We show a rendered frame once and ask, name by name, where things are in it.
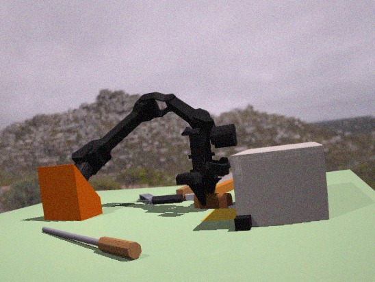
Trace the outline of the grey rod with brown handle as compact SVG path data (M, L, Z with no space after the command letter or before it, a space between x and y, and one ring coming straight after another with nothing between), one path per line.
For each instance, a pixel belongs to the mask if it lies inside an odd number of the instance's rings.
M48 227L43 227L42 231L53 235L59 235L63 238L77 240L86 244L96 245L98 246L98 249L103 252L132 259L138 258L142 252L141 245L139 245L137 242L126 241L118 238L100 237L99 239L95 239L92 237L59 231L57 229Z

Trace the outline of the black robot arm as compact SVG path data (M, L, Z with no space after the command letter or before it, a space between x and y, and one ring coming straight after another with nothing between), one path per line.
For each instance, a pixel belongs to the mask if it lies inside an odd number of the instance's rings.
M158 101L166 102L167 107L161 110ZM92 175L98 173L111 158L111 150L130 134L139 124L150 121L153 118L162 117L168 112L174 112L191 126L186 127L182 136L189 136L191 151L201 151L211 148L236 146L237 139L235 125L217 126L207 110L194 109L174 94L161 94L152 92L142 95L133 107L132 113L123 118L104 137L92 140L81 149L72 154L75 166L84 178L89 180ZM210 144L211 141L211 144ZM227 157L220 160L202 160L202 176L213 174L219 177L228 175L231 165Z

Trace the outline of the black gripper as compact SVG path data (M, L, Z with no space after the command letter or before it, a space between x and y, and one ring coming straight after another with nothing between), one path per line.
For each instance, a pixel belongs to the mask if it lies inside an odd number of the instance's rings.
M209 174L208 172L208 175L202 176L203 158L206 157L209 161L212 160L214 155L215 152L211 152L211 149L191 151L191 155L188 155L188 158L192 159L193 169L176 177L177 185L189 186L202 206L206 206L206 193L215 193L217 182L222 179L218 178L218 175Z

